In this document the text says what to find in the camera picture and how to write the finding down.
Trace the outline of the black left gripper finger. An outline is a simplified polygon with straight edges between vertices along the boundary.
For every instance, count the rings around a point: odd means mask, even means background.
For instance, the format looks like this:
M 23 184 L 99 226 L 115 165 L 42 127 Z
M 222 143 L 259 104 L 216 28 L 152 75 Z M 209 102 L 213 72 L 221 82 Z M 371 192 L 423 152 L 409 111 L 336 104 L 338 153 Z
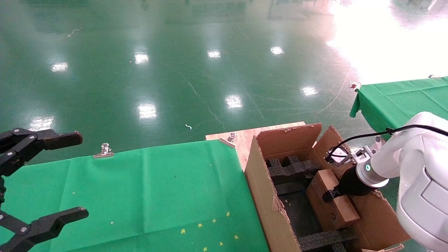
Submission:
M 89 216 L 87 209 L 75 207 L 60 211 L 27 224 L 22 220 L 1 211 L 0 225 L 14 233 L 14 236 L 0 246 L 2 252 L 28 252 L 37 244 L 58 237 L 65 225 L 85 219 Z
M 0 134 L 0 175 L 10 176 L 43 150 L 81 145 L 78 131 L 59 134 L 52 129 L 29 131 L 15 128 Z

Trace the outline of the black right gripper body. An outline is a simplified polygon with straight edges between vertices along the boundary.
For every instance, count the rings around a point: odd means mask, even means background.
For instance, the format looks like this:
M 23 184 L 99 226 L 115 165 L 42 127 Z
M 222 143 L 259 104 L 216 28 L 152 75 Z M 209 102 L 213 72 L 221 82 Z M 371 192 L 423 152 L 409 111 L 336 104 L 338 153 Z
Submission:
M 337 190 L 341 195 L 366 196 L 376 188 L 362 182 L 356 173 L 356 166 L 352 166 L 340 178 Z

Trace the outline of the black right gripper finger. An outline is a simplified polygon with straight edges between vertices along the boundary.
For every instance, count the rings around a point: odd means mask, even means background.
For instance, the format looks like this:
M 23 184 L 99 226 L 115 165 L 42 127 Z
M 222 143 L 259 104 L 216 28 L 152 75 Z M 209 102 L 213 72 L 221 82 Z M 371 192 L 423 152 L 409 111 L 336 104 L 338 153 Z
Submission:
M 340 191 L 338 189 L 332 189 L 332 190 L 326 191 L 323 194 L 322 199 L 325 203 L 329 203 L 340 196 L 342 196 L 342 194 L 340 193 Z

